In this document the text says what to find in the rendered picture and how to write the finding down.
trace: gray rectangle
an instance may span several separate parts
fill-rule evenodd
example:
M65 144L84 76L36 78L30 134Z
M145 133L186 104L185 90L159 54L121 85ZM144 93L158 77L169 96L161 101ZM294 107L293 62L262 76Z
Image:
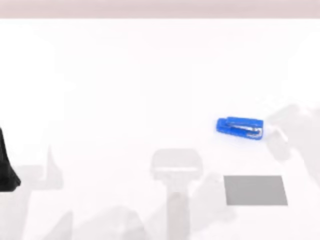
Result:
M287 206L281 176L224 176L229 206Z

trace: dark object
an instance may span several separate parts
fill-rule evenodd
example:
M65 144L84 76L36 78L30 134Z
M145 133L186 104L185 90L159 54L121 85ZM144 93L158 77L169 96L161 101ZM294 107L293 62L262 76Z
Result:
M21 180L10 165L2 129L0 128L0 192L13 192Z

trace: blue object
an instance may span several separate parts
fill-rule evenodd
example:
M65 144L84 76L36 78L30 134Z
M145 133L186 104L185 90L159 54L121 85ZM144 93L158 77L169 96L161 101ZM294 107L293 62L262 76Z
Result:
M216 130L224 134L261 140L264 133L264 121L240 117L219 118L216 123Z

